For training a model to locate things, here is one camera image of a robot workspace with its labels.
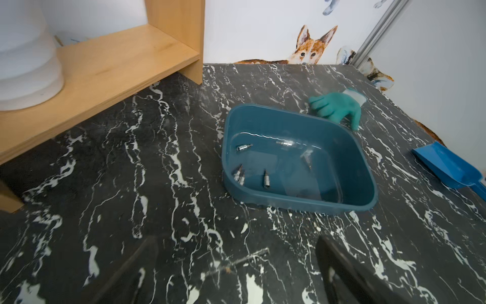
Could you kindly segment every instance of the metal part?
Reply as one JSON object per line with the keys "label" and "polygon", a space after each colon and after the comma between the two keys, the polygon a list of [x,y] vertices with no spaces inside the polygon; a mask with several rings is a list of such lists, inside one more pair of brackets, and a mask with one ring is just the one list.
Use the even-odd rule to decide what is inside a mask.
{"label": "metal part", "polygon": [[240,176],[240,180],[238,181],[238,183],[243,186],[244,185],[244,170],[242,172],[242,175]]}
{"label": "metal part", "polygon": [[371,31],[371,34],[368,36],[368,38],[366,38],[363,45],[351,60],[351,65],[359,69],[360,65],[368,60],[368,55],[371,49],[375,46],[388,26],[390,26],[408,1],[409,0],[395,0],[392,2],[392,4],[390,4],[383,17],[380,19],[380,21],[378,21],[378,24]]}
{"label": "metal part", "polygon": [[281,142],[276,142],[284,147],[291,147],[293,146],[295,143],[292,142],[292,141],[281,141]]}
{"label": "metal part", "polygon": [[304,153],[302,153],[302,155],[300,156],[300,158],[302,158],[304,160],[304,162],[307,164],[307,166],[309,167],[309,170],[312,170],[312,160],[311,160],[312,152],[314,152],[314,151],[308,149]]}
{"label": "metal part", "polygon": [[270,188],[270,176],[268,176],[268,172],[266,169],[263,173],[263,186],[265,188]]}
{"label": "metal part", "polygon": [[240,151],[243,151],[243,150],[248,149],[251,146],[253,146],[252,143],[250,143],[250,144],[241,144],[241,145],[239,145],[239,146],[236,147],[236,151],[240,152]]}
{"label": "metal part", "polygon": [[235,173],[235,181],[239,181],[240,180],[240,175],[242,173],[242,170],[243,170],[243,165],[241,164],[240,167],[238,168],[238,170],[236,171]]}

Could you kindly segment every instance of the wooden board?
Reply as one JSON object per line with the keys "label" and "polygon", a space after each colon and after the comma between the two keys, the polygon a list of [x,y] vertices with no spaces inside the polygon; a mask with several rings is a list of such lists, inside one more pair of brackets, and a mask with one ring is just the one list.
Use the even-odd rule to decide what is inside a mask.
{"label": "wooden board", "polygon": [[145,0],[145,6],[149,24],[199,52],[200,59],[180,72],[201,84],[205,0]]}
{"label": "wooden board", "polygon": [[26,109],[0,112],[0,164],[197,61],[197,51],[152,25],[58,49],[64,88]]}

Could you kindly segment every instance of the wooden shelf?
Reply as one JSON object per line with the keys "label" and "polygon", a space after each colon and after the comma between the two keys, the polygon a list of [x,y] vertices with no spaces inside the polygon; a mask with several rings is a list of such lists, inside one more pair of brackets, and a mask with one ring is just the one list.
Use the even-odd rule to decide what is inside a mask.
{"label": "wooden shelf", "polygon": [[26,109],[0,112],[0,164],[201,59],[152,25],[59,48],[64,88]]}

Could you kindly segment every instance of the corgi illustration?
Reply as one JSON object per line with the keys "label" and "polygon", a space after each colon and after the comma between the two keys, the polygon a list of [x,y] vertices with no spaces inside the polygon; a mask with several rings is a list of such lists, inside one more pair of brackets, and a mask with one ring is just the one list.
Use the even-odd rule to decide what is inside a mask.
{"label": "corgi illustration", "polygon": [[318,40],[311,39],[307,25],[304,25],[297,37],[295,52],[287,60],[266,61],[250,59],[238,61],[239,64],[316,64],[336,33],[337,25]]}
{"label": "corgi illustration", "polygon": [[[355,55],[355,51],[348,46],[344,46],[337,53],[336,64],[348,65]],[[378,70],[373,64],[373,60],[371,60],[369,57],[358,70],[361,74],[368,78],[368,80],[371,81],[376,88],[382,91],[386,91],[391,88],[395,82],[392,77]]]}
{"label": "corgi illustration", "polygon": [[374,86],[382,91],[386,91],[391,88],[395,82],[392,77],[380,72],[369,57],[358,70],[361,72],[361,74],[368,78],[368,80],[371,81]]}

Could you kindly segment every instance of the dog ear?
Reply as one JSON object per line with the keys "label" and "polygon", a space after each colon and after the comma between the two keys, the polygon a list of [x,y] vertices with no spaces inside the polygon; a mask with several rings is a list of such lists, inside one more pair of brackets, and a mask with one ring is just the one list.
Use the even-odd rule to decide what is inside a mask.
{"label": "dog ear", "polygon": [[309,39],[311,39],[311,35],[309,34],[309,30],[307,29],[307,25],[304,25],[300,29],[299,36],[297,37],[297,46],[295,48],[298,48],[299,46],[302,45],[302,43],[306,42]]}
{"label": "dog ear", "polygon": [[355,55],[356,52],[353,51],[350,46],[345,45],[337,52],[336,64],[348,65]]}
{"label": "dog ear", "polygon": [[371,74],[377,73],[377,71],[375,71],[375,65],[373,64],[373,60],[371,60],[370,57],[368,57],[368,59],[360,65],[358,70],[365,77],[368,77]]}
{"label": "dog ear", "polygon": [[334,36],[336,30],[337,30],[337,25],[333,27],[329,32],[327,32],[324,36],[322,36],[319,40],[322,41],[325,45],[327,45],[331,41],[332,36]]}

